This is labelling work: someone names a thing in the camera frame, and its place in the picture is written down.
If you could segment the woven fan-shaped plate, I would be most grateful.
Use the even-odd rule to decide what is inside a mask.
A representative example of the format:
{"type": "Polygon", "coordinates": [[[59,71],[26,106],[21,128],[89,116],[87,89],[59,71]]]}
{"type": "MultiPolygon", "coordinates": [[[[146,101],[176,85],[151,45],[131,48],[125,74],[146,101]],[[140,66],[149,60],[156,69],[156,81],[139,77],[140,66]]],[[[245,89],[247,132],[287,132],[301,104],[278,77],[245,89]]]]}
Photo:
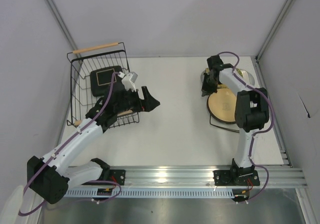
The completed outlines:
{"type": "MultiPolygon", "coordinates": [[[[243,77],[243,74],[242,74],[242,71],[238,68],[236,68],[236,72],[240,75],[240,77],[243,77]]],[[[209,68],[206,68],[200,75],[200,81],[201,81],[201,84],[203,84],[204,82],[204,78],[205,78],[205,74],[208,74],[209,73],[209,68]]],[[[218,85],[218,89],[220,88],[228,88],[225,84],[219,84],[218,85]]]]}

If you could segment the black square dish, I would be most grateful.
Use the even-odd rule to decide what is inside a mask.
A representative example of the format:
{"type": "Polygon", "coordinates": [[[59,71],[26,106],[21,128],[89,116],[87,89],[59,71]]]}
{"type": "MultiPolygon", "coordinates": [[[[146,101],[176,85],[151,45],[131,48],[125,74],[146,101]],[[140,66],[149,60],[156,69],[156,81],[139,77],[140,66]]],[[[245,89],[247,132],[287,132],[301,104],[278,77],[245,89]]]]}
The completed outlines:
{"type": "Polygon", "coordinates": [[[112,74],[122,72],[122,67],[111,66],[94,70],[90,73],[90,88],[94,97],[103,96],[108,86],[111,84],[112,74]]]}

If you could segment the dark blue round plate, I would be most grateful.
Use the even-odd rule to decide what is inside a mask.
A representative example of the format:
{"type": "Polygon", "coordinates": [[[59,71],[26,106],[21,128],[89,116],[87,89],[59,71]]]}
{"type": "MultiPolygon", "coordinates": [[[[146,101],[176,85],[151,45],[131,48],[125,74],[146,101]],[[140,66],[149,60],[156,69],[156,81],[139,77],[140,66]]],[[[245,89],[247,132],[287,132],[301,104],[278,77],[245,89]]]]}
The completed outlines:
{"type": "Polygon", "coordinates": [[[206,106],[209,114],[217,121],[225,124],[235,124],[235,101],[216,101],[208,98],[206,106]]]}

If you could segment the wooden plate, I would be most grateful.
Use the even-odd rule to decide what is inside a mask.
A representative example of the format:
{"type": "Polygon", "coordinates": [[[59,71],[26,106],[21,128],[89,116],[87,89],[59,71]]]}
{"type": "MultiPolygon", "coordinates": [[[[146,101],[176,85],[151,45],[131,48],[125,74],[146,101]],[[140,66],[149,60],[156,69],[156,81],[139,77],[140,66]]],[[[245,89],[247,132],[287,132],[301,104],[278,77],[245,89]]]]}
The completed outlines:
{"type": "Polygon", "coordinates": [[[209,113],[218,121],[226,124],[234,124],[236,96],[229,88],[220,88],[217,93],[211,94],[207,99],[209,113]]]}

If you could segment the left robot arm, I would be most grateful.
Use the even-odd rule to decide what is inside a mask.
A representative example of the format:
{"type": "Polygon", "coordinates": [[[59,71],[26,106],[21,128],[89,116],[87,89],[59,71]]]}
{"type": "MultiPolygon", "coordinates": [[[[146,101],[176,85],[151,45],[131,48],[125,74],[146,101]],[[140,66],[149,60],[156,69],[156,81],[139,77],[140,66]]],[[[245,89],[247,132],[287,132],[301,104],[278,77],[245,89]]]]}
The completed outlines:
{"type": "Polygon", "coordinates": [[[122,84],[107,88],[105,96],[87,112],[85,118],[64,143],[43,157],[31,157],[27,162],[27,183],[49,204],[59,202],[69,189],[86,183],[106,181],[113,185],[110,166],[99,158],[85,165],[71,167],[76,157],[96,138],[104,134],[126,111],[151,112],[160,102],[142,88],[143,98],[137,91],[125,90],[122,84]]]}

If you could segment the white square plate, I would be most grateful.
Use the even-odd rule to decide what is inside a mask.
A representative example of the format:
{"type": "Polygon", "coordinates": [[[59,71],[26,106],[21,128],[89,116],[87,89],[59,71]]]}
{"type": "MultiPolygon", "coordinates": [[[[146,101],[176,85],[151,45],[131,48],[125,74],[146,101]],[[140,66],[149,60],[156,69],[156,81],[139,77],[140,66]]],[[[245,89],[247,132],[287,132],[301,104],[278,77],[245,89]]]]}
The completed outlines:
{"type": "Polygon", "coordinates": [[[221,122],[212,115],[209,115],[209,124],[213,127],[216,127],[225,131],[230,131],[234,133],[240,132],[240,129],[236,124],[227,124],[227,123],[221,122]]]}

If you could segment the black wire dish rack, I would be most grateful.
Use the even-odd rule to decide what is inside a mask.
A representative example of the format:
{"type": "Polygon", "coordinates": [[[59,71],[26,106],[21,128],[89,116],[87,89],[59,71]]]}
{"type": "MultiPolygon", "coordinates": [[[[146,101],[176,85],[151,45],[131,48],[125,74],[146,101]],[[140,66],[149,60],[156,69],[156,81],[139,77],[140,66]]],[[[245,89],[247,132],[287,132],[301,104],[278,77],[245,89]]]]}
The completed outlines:
{"type": "Polygon", "coordinates": [[[67,125],[78,127],[90,109],[102,105],[103,96],[94,97],[91,92],[90,73],[94,70],[121,66],[122,72],[130,72],[125,44],[112,43],[101,47],[75,50],[67,54],[70,62],[70,111],[67,125]]]}

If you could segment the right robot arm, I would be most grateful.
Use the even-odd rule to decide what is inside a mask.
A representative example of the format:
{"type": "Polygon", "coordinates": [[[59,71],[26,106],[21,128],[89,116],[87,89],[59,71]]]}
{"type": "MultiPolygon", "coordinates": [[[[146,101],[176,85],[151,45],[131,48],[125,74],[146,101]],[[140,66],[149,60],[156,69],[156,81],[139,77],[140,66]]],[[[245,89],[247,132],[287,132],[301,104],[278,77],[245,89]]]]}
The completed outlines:
{"type": "Polygon", "coordinates": [[[224,84],[236,96],[235,123],[239,127],[239,140],[235,157],[229,169],[216,170],[216,186],[259,186],[260,180],[253,161],[254,145],[258,134],[264,133],[269,121],[271,103],[265,88],[255,88],[246,82],[234,65],[225,64],[219,55],[209,57],[208,71],[203,74],[202,95],[218,92],[224,84]]]}

